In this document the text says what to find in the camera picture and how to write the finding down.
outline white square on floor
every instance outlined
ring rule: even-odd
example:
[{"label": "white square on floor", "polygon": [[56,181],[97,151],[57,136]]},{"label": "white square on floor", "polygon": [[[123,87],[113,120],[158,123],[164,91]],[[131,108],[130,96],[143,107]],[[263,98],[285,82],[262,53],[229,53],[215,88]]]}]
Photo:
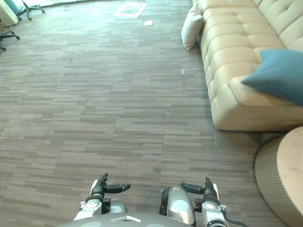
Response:
[{"label": "white square on floor", "polygon": [[146,8],[147,3],[140,2],[126,2],[115,13],[117,17],[131,17],[138,18],[143,10]]}]

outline table top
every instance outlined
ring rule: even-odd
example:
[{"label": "table top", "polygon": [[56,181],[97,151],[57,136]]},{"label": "table top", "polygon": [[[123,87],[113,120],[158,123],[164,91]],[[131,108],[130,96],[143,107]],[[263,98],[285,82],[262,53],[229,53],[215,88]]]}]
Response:
[{"label": "table top", "polygon": [[285,191],[303,215],[303,127],[290,131],[281,140],[277,168]]}]

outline cable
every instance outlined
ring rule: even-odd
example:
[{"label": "cable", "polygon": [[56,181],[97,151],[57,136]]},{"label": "cable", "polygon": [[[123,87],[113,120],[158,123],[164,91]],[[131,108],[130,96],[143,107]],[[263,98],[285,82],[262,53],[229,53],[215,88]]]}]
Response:
[{"label": "cable", "polygon": [[230,222],[230,223],[233,223],[233,224],[235,224],[235,225],[239,225],[239,226],[248,227],[248,225],[246,225],[246,224],[244,224],[244,223],[242,223],[242,222],[239,222],[239,221],[234,221],[234,220],[230,220],[230,219],[228,219],[228,218],[227,218],[227,216],[226,216],[226,211],[225,211],[225,210],[223,210],[222,208],[221,208],[221,212],[222,212],[222,214],[223,214],[224,218],[226,219],[226,221],[228,221],[228,222]]}]

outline white pillow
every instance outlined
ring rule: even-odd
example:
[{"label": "white pillow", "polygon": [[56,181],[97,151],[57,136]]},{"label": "white pillow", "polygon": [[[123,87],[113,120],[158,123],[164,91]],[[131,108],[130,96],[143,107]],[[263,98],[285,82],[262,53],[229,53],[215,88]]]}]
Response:
[{"label": "white pillow", "polygon": [[203,16],[197,4],[189,10],[181,31],[184,48],[189,51],[195,45],[203,25]]}]

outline blue pillow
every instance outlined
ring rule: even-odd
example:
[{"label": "blue pillow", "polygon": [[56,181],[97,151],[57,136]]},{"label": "blue pillow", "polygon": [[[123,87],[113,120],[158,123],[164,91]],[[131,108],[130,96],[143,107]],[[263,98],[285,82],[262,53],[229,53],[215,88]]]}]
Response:
[{"label": "blue pillow", "polygon": [[261,66],[241,82],[303,106],[303,52],[266,50]]}]

